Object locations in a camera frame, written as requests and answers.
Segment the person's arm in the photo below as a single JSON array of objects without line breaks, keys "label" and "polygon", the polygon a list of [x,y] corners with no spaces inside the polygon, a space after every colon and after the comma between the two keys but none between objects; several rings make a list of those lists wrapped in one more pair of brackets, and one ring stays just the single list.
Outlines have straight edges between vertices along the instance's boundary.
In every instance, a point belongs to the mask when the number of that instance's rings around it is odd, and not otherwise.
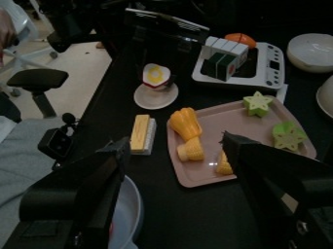
[{"label": "person's arm", "polygon": [[0,67],[3,66],[3,50],[12,46],[16,40],[16,27],[8,12],[0,8]]}]

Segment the gray floor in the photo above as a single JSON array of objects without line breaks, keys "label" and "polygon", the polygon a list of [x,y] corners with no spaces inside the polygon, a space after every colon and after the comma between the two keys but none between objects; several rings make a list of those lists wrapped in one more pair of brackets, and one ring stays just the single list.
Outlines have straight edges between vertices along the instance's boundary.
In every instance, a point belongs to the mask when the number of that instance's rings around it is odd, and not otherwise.
[{"label": "gray floor", "polygon": [[[24,47],[20,48],[22,53],[39,50],[48,46],[44,39],[50,33],[47,25],[42,20],[34,20],[34,22],[39,29],[40,39],[24,44]],[[54,59],[50,54],[46,54],[35,61],[70,73],[70,78],[64,82],[64,85],[59,89],[47,91],[47,96],[59,116],[70,112],[80,118],[111,63],[111,58],[106,50],[96,49],[96,43],[75,44],[71,45],[64,53],[59,53],[58,58]],[[9,72],[0,75],[0,77],[7,77],[7,74]],[[36,108],[28,91],[22,89],[22,96],[11,96],[11,99],[23,112],[23,119],[42,118],[42,113]]]}]

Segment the black table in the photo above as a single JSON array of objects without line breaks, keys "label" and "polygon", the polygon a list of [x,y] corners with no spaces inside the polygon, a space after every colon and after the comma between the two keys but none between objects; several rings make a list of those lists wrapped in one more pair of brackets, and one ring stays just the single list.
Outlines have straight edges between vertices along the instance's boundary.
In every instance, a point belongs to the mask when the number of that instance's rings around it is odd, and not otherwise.
[{"label": "black table", "polygon": [[[288,41],[298,34],[324,32],[318,28],[276,28],[252,35],[286,52]],[[134,102],[141,84],[135,72],[134,50],[127,46],[114,61],[94,94],[74,135],[71,160],[102,148],[111,140],[130,136],[135,115],[150,114],[158,130],[151,156],[131,156],[126,174],[135,182],[145,203],[145,221],[135,240],[141,249],[230,248],[260,249],[260,233],[244,190],[237,180],[187,189],[181,186],[167,151],[167,119],[175,110],[195,110],[241,100],[253,90],[233,90],[198,86],[191,71],[198,57],[195,50],[177,77],[179,95],[161,110],[145,110]],[[314,95],[329,74],[310,74],[286,60],[285,105],[309,135],[324,159],[332,138],[333,125],[317,107]]]}]

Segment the white bowl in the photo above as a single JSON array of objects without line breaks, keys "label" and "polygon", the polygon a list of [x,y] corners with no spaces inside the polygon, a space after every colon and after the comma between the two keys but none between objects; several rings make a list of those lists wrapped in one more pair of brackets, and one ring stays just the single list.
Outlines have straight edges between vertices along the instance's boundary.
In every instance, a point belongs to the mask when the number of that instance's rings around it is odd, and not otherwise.
[{"label": "white bowl", "polygon": [[317,90],[317,104],[325,114],[333,119],[333,75]]},{"label": "white bowl", "polygon": [[288,58],[301,70],[310,73],[333,71],[333,36],[304,34],[294,37],[288,45]]},{"label": "white bowl", "polygon": [[125,176],[112,219],[108,249],[138,249],[134,244],[143,223],[143,201],[131,179]]}]

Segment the pink tray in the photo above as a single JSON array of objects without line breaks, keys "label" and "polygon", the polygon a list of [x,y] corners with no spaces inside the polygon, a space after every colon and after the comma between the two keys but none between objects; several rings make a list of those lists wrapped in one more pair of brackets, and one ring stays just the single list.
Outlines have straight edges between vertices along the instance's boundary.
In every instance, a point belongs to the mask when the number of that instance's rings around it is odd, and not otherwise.
[{"label": "pink tray", "polygon": [[[268,146],[273,146],[272,129],[276,124],[284,121],[294,121],[302,127],[286,107],[273,96],[272,98],[273,103],[269,113],[262,118],[248,115],[242,101],[197,111],[198,121],[203,129],[201,141],[205,148],[205,160],[186,162],[179,160],[177,146],[183,144],[183,140],[167,124],[169,153],[182,186],[193,188],[236,179],[236,175],[225,176],[214,172],[217,157],[221,151],[218,142],[222,140],[222,133],[226,130],[233,134],[244,135],[262,142]],[[298,154],[314,159],[316,149],[309,139],[300,145]]]}]

